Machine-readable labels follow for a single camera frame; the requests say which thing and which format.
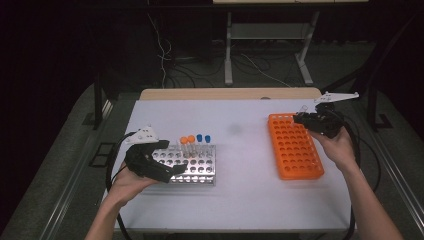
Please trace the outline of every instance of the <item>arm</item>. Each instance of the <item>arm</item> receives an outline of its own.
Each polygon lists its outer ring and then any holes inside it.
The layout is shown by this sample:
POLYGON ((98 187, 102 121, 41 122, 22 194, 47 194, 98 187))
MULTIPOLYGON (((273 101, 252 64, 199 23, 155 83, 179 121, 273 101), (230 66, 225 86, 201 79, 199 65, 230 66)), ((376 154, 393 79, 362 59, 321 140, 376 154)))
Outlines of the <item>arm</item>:
POLYGON ((352 141, 343 127, 335 138, 309 132, 346 180, 361 239, 403 239, 355 162, 352 141))
POLYGON ((150 178, 141 178, 128 168, 124 168, 117 175, 108 195, 100 205, 85 239, 112 239, 115 221, 121 207, 154 183, 157 183, 157 181, 150 178))

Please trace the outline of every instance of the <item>white plastic piece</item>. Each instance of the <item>white plastic piece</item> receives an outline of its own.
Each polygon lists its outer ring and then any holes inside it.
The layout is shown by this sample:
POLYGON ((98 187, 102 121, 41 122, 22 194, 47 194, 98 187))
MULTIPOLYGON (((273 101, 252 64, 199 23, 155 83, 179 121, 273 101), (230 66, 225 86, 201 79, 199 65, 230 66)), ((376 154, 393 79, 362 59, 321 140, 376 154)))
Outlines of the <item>white plastic piece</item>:
POLYGON ((141 144, 159 142, 159 137, 156 135, 153 128, 150 126, 138 130, 134 135, 125 140, 126 144, 141 144))
POLYGON ((351 93, 329 93, 325 92, 324 95, 314 100, 316 103, 323 103, 323 102, 337 102, 352 98, 359 97, 359 94, 357 92, 351 94, 351 93))

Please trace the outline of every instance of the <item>silver test tube rack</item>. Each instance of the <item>silver test tube rack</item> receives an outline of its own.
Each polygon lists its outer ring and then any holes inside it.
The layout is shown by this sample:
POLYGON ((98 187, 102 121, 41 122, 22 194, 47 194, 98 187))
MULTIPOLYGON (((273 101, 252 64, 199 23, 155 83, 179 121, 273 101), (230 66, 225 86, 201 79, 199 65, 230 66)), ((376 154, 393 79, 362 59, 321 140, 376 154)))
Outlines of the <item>silver test tube rack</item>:
POLYGON ((170 184, 204 184, 215 185, 216 182, 216 146, 209 145, 208 151, 195 156, 184 156, 178 145, 169 145, 167 149, 157 149, 153 152, 153 159, 166 166, 186 164, 183 174, 175 175, 170 184))

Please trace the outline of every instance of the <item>forearm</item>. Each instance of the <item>forearm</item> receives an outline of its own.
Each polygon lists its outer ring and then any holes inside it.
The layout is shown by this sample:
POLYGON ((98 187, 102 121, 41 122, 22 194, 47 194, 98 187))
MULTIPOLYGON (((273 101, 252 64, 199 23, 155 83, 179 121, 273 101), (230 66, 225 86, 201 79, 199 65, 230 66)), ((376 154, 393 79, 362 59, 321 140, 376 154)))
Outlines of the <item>forearm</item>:
POLYGON ((368 185, 359 167, 342 171, 361 239, 403 239, 368 185))
POLYGON ((86 240, 112 239, 113 230, 119 210, 123 204, 108 197, 100 205, 99 211, 85 237, 86 240))

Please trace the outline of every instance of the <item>human hand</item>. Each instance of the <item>human hand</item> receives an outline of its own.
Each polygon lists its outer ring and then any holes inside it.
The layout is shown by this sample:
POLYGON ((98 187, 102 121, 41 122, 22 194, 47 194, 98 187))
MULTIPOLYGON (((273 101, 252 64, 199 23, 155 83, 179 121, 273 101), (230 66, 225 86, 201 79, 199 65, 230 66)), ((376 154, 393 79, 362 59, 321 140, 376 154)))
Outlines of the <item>human hand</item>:
POLYGON ((344 172, 357 166, 352 140, 345 127, 342 127, 334 138, 328 138, 313 131, 309 131, 309 134, 321 143, 327 157, 336 164, 340 171, 344 172))
POLYGON ((115 182, 107 195, 107 198, 114 200, 121 206, 126 205, 146 187, 159 182, 148 177, 139 177, 126 167, 125 162, 121 164, 119 169, 121 168, 123 168, 122 171, 116 176, 115 182))

